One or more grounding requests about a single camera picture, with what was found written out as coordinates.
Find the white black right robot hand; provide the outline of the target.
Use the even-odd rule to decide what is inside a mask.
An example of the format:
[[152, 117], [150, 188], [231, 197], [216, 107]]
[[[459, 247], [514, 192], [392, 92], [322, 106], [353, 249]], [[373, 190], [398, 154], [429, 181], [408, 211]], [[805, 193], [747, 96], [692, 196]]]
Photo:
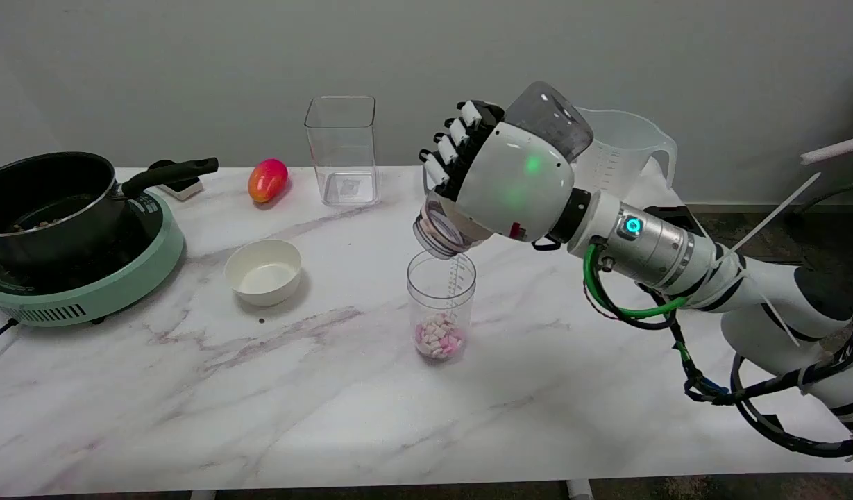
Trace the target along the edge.
[[493, 236], [531, 243], [549, 234], [573, 191], [571, 156], [493, 103], [468, 99], [457, 111], [433, 137], [435, 151], [418, 154], [432, 187], [414, 237], [449, 259]]

